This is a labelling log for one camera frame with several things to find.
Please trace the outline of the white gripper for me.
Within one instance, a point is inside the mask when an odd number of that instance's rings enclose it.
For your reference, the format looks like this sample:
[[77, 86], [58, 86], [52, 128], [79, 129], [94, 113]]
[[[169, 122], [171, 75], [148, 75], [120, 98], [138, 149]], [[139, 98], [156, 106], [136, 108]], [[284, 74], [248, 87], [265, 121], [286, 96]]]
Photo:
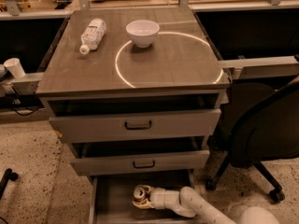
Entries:
[[139, 187], [146, 193], [150, 193], [149, 201], [145, 200], [142, 202], [133, 201], [133, 205], [139, 209], [165, 209], [164, 199], [166, 189], [154, 188], [149, 185], [139, 185]]

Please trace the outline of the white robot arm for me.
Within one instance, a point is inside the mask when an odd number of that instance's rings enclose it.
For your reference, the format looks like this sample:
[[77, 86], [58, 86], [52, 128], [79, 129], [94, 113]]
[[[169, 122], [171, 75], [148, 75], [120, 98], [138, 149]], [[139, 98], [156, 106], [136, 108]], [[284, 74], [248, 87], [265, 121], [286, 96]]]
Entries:
[[191, 187], [169, 190], [137, 185], [133, 196], [133, 205], [139, 209], [169, 209], [182, 217], [201, 216], [208, 224], [279, 224], [272, 213], [258, 206], [247, 208], [234, 222]]

